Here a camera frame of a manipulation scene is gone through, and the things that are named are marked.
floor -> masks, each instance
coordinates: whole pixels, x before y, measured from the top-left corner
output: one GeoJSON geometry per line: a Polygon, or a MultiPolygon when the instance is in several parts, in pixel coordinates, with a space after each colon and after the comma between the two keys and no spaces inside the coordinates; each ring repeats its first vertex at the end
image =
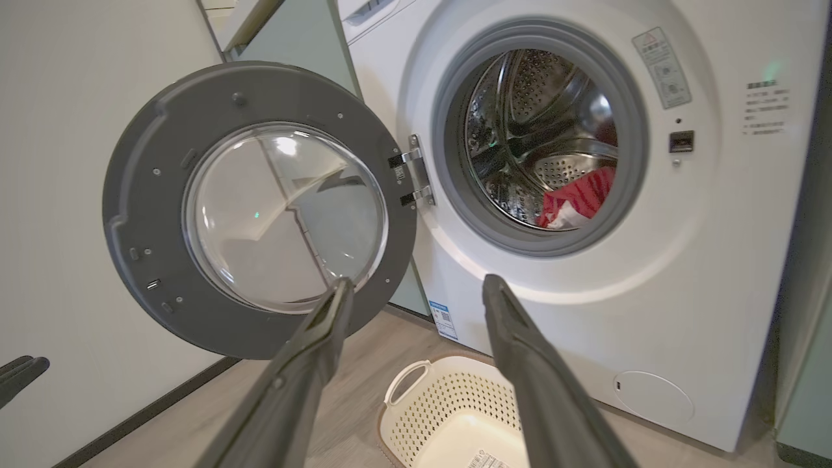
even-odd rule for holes
{"type": "MultiPolygon", "coordinates": [[[[321,398],[306,467],[389,468],[374,434],[387,385],[414,361],[460,349],[465,348],[439,337],[429,322],[393,308],[379,313],[344,343],[338,372],[321,398]]],[[[192,466],[265,364],[240,362],[83,468],[192,466]]],[[[739,449],[726,454],[609,406],[602,405],[602,413],[642,468],[789,466],[777,458],[759,418],[748,418],[739,449]]]]}

laundry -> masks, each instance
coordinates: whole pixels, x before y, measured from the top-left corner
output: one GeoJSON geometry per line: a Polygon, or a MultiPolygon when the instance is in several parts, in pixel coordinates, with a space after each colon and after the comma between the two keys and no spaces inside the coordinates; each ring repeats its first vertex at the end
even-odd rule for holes
{"type": "Polygon", "coordinates": [[[547,229],[573,229],[585,225],[601,209],[615,176],[614,167],[601,167],[557,190],[546,192],[537,225],[547,229]]]}

metal hinge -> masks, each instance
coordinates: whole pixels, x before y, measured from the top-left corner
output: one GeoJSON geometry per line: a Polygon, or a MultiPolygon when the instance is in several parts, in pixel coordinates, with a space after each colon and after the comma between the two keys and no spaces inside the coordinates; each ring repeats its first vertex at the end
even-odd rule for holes
{"type": "Polygon", "coordinates": [[[428,204],[433,205],[433,191],[430,188],[428,170],[424,165],[422,149],[419,145],[418,135],[411,135],[409,138],[410,151],[398,154],[388,159],[390,168],[396,174],[398,183],[405,178],[405,171],[410,172],[410,179],[414,182],[414,191],[400,197],[402,206],[414,204],[417,200],[424,199],[428,204]]]}

open round door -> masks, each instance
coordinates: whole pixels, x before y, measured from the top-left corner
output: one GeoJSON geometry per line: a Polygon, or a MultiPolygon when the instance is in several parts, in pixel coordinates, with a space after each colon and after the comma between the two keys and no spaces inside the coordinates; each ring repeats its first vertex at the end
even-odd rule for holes
{"type": "Polygon", "coordinates": [[[270,359],[335,278],[350,332],[413,252],[413,192],[384,124],[324,77],[269,62],[193,73],[136,115],[107,168],[116,269],[147,313],[209,351],[270,359]]]}

laundry basket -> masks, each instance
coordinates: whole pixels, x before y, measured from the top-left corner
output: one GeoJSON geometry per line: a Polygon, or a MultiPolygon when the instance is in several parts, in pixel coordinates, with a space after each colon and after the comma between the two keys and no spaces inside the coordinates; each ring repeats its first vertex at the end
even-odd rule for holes
{"type": "Polygon", "coordinates": [[[405,367],[384,396],[379,439],[391,462],[407,468],[529,467],[511,382],[464,356],[405,367]],[[393,399],[419,368],[422,375],[393,399]]]}

